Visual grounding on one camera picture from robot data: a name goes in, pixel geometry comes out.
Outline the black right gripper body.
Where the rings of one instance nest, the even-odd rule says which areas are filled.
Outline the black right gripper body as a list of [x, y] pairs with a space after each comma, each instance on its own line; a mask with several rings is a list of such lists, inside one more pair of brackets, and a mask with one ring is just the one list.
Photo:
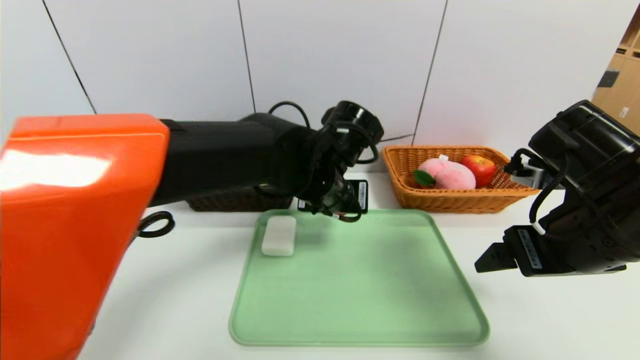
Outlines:
[[588, 275], [580, 262], [588, 257], [586, 245], [600, 220], [594, 205], [563, 203], [542, 217], [544, 234], [533, 225], [512, 226], [503, 241], [526, 277]]

